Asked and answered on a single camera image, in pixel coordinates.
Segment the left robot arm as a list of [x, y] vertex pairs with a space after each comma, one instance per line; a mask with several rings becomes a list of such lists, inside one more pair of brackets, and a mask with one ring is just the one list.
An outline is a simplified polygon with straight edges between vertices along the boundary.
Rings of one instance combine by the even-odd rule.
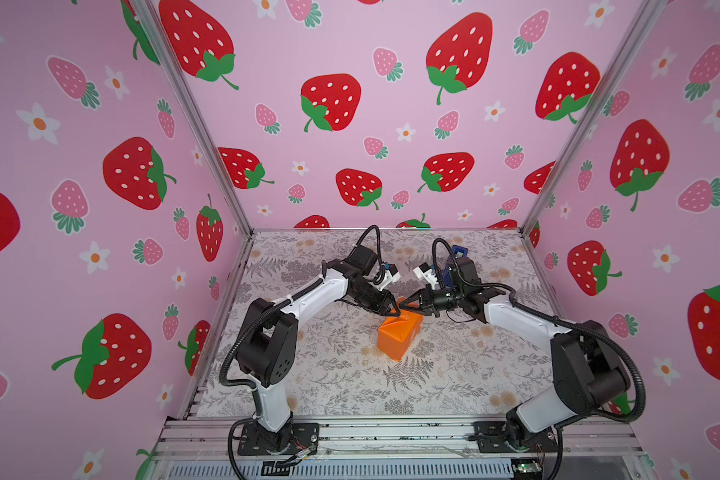
[[397, 317], [400, 309], [388, 287], [399, 280], [395, 265], [357, 245], [348, 257], [322, 263], [318, 276], [295, 293], [273, 302], [254, 300], [222, 362], [219, 382], [232, 384], [229, 369], [236, 362], [253, 382], [258, 426], [270, 433], [288, 429], [292, 411], [282, 382], [294, 366], [299, 327], [335, 302]]

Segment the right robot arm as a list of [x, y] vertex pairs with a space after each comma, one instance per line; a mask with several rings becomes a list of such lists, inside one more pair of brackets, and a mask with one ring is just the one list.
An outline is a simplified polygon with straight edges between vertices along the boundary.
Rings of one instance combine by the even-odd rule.
[[520, 443], [554, 426], [575, 423], [600, 411], [631, 387], [623, 357], [594, 321], [568, 327], [556, 317], [521, 304], [507, 285], [484, 283], [472, 260], [461, 257], [444, 274], [423, 263], [414, 268], [427, 286], [401, 308], [423, 316], [460, 309], [472, 319], [507, 330], [548, 355], [552, 385], [506, 415], [507, 437]]

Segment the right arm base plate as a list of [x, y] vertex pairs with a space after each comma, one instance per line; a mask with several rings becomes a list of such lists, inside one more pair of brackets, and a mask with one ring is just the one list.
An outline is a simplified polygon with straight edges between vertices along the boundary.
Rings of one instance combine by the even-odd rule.
[[541, 454], [557, 451], [557, 441], [551, 428], [528, 433], [522, 426], [506, 421], [478, 421], [469, 441], [476, 442], [481, 453]]

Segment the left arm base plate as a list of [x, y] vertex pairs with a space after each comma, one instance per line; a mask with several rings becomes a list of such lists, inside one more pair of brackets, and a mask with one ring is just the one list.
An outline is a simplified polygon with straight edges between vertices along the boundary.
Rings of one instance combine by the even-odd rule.
[[278, 432], [270, 432], [258, 422], [243, 428], [236, 454], [240, 456], [294, 455], [315, 450], [319, 442], [318, 423], [286, 423]]

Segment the aluminium front rail frame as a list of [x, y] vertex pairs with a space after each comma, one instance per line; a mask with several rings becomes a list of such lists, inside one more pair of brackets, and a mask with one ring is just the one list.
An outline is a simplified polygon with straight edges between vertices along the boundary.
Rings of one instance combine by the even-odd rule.
[[140, 479], [653, 479], [632, 429], [605, 420], [564, 428], [515, 452], [483, 437], [498, 417], [299, 417], [317, 425], [304, 459], [231, 455], [243, 432], [233, 419], [166, 423]]

